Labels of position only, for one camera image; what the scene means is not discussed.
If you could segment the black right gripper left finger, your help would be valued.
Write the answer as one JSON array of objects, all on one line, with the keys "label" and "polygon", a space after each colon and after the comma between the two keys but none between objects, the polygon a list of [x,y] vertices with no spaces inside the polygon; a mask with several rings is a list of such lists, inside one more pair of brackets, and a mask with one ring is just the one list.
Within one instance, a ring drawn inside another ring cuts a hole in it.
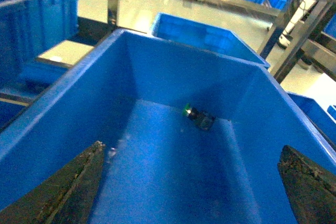
[{"label": "black right gripper left finger", "polygon": [[1,210],[1,223],[87,223],[101,181],[105,147],[94,142]]}]

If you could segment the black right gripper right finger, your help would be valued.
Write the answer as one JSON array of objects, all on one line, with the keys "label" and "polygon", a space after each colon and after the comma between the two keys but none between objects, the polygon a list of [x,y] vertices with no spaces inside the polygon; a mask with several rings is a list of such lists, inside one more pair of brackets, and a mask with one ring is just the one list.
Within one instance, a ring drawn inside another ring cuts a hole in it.
[{"label": "black right gripper right finger", "polygon": [[335,223],[335,174],[289,145],[277,167],[297,223]]}]

